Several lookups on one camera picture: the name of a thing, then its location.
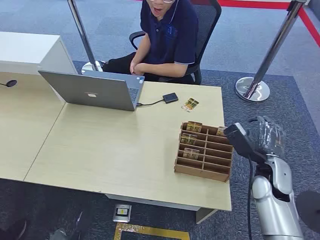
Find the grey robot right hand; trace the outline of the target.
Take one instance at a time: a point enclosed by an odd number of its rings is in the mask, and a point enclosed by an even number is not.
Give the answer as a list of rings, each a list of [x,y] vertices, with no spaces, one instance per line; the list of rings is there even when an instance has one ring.
[[[247,130],[249,139],[257,152],[261,154],[285,157],[286,134],[283,128],[268,116],[254,116],[248,120]]]

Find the person's left hand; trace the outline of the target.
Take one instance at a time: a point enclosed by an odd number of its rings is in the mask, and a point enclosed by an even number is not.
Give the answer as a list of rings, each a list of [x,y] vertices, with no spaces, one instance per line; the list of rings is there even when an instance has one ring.
[[[135,75],[143,76],[146,73],[145,64],[139,63],[134,67],[134,73]]]

